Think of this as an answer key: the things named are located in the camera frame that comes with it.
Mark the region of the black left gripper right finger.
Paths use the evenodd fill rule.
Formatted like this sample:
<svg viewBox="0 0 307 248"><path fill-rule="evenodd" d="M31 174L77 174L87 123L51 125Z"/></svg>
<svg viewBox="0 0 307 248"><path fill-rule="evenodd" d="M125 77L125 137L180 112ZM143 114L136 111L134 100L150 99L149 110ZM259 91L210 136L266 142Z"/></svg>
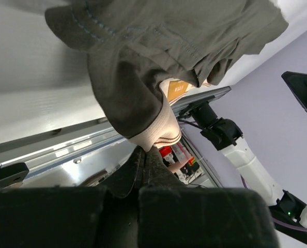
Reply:
<svg viewBox="0 0 307 248"><path fill-rule="evenodd" d="M164 169L155 150L138 150L139 247L279 247L264 200L235 188L186 188Z"/></svg>

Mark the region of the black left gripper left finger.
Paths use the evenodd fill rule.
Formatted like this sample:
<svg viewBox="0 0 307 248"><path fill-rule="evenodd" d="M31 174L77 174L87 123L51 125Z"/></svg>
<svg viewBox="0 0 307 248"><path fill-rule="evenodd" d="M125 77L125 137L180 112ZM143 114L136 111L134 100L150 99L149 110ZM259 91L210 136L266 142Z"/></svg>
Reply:
<svg viewBox="0 0 307 248"><path fill-rule="evenodd" d="M0 247L137 247L145 152L95 187L0 190Z"/></svg>

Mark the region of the dark grey underwear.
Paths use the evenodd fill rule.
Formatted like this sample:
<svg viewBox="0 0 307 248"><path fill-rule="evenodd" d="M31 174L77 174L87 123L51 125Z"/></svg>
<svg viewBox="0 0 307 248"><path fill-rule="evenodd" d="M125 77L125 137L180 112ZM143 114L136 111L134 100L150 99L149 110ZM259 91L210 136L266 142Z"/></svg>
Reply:
<svg viewBox="0 0 307 248"><path fill-rule="evenodd" d="M288 28L272 1L75 1L44 17L66 46L86 54L114 129L145 151L180 140L170 82L218 85L242 56Z"/></svg>

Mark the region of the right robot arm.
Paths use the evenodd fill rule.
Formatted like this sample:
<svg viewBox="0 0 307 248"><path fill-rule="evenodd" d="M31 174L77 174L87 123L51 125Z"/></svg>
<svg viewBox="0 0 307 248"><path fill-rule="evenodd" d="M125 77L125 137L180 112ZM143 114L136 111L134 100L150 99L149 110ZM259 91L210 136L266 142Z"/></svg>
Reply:
<svg viewBox="0 0 307 248"><path fill-rule="evenodd" d="M307 204L266 171L234 121L219 118L207 101L191 103L177 119L200 129L201 135L234 165L244 187L265 200L276 230L307 245Z"/></svg>

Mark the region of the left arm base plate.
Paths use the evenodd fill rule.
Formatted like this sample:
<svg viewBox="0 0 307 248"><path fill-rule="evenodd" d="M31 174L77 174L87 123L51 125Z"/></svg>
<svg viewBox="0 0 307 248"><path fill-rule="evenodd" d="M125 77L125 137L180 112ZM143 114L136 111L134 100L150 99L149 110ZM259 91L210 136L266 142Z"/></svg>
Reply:
<svg viewBox="0 0 307 248"><path fill-rule="evenodd" d="M28 173L29 169L25 163L16 163L0 168L0 188L22 182Z"/></svg>

